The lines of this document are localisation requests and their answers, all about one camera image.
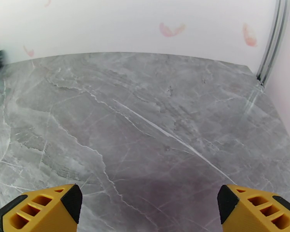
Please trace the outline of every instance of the floor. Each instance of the floor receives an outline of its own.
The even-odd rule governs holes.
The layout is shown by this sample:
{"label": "floor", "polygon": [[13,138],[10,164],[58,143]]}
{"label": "floor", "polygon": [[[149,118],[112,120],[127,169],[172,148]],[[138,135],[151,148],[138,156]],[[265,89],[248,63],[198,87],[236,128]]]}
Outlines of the floor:
{"label": "floor", "polygon": [[221,185],[290,201],[290,139],[244,66],[143,53],[0,72],[0,207],[77,183],[78,232],[221,232]]}

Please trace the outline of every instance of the wall decal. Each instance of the wall decal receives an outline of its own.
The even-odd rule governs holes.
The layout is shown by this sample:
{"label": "wall decal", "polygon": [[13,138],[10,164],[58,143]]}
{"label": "wall decal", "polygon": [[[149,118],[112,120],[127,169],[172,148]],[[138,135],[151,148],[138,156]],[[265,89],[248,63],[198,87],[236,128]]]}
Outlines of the wall decal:
{"label": "wall decal", "polygon": [[168,26],[165,26],[164,23],[160,23],[159,29],[163,36],[165,37],[173,37],[182,33],[186,28],[185,24],[181,24],[178,28],[172,31]]}
{"label": "wall decal", "polygon": [[34,50],[33,49],[30,50],[30,51],[28,51],[27,48],[26,48],[26,46],[24,45],[24,50],[25,50],[25,52],[27,53],[27,55],[29,57],[33,57],[34,56]]}
{"label": "wall decal", "polygon": [[257,37],[254,33],[254,30],[247,23],[244,23],[243,25],[243,34],[245,42],[248,46],[250,47],[257,46]]}
{"label": "wall decal", "polygon": [[44,6],[48,7],[50,4],[51,4],[51,0],[48,0],[48,2]]}

